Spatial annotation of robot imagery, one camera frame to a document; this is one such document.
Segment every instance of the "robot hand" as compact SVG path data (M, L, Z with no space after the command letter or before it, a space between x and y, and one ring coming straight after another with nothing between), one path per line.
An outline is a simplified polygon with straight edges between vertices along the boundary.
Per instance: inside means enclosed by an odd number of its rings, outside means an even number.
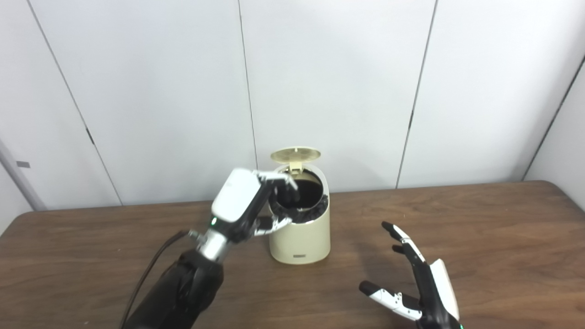
M411 238L396 225L382 222L390 236L400 241L392 250L406 256L412 265L420 294L416 299L407 294L383 289L369 282L361 282L359 289L371 299L391 311L415 321L419 329L463 329L459 323L459 308L445 264L437 259L428 265Z
M258 218L266 201L276 193L285 193L284 198L299 198L297 184L289 174L234 169L211 206L207 232L189 233L197 247L181 254L126 319L140 285L166 248L163 245L135 288L120 328L191 328L199 314L213 302L223 283L222 263L230 247L292 222L290 217ZM185 234L176 235L167 243Z

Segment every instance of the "white wall panel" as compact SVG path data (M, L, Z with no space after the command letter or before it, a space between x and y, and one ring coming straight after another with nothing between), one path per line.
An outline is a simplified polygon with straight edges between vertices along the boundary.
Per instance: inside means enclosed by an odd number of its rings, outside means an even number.
M556 184L581 209L585 209L585 70L583 68L538 151L526 179L542 179Z
M23 185L42 208L119 204L26 1L0 1L0 45L0 146Z
M434 1L242 1L258 163L306 145L332 191L394 188Z
M584 25L581 0L439 0L399 187L521 179Z
M124 204L256 167L237 0L33 0Z
M0 235L14 218L31 210L29 203L0 163Z

